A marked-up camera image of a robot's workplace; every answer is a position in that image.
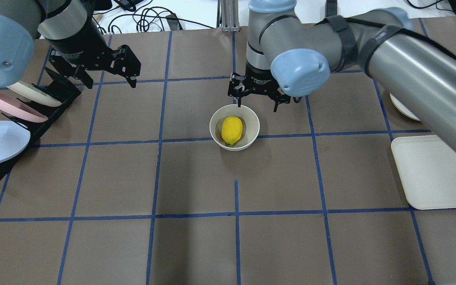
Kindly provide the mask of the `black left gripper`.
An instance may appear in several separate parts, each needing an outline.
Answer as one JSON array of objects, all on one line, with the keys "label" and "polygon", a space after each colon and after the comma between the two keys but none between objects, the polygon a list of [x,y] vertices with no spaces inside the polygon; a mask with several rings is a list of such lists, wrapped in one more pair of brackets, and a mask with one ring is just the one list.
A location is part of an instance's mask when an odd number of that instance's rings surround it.
[{"label": "black left gripper", "polygon": [[122,76],[131,88],[136,88],[141,62],[128,45],[116,50],[108,47],[93,20],[85,20],[68,37],[51,36],[48,42],[52,47],[48,61],[61,76],[72,77],[92,89],[93,79],[87,71],[106,71]]}]

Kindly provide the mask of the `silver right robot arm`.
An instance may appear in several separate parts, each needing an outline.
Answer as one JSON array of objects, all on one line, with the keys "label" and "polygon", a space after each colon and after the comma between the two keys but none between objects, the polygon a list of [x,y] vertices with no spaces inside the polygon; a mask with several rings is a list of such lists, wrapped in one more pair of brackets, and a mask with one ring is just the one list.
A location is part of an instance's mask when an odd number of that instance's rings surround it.
[{"label": "silver right robot arm", "polygon": [[456,55],[412,30],[400,8],[331,15],[304,27],[295,0],[251,0],[246,73],[228,96],[251,94],[275,107],[320,89],[331,72],[357,65],[456,152]]}]

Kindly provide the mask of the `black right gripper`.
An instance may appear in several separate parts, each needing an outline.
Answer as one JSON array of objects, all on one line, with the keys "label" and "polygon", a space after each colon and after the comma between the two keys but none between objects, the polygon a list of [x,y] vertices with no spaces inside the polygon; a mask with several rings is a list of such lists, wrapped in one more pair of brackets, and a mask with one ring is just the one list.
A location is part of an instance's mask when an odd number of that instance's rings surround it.
[{"label": "black right gripper", "polygon": [[269,96],[274,102],[273,112],[277,112],[279,105],[291,103],[291,97],[281,90],[271,71],[257,67],[246,67],[244,75],[233,72],[230,76],[228,96],[236,100],[237,107],[250,94]]}]

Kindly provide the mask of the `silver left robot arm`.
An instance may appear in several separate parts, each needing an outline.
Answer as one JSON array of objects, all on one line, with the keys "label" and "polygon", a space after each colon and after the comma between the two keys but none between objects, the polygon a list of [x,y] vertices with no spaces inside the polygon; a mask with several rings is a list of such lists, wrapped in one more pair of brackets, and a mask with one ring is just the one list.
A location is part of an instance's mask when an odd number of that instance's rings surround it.
[{"label": "silver left robot arm", "polygon": [[90,89],[89,72],[103,71],[136,87],[141,62],[128,45],[111,49],[79,0],[0,0],[0,87],[22,78],[37,36],[51,46],[48,60],[60,76]]}]

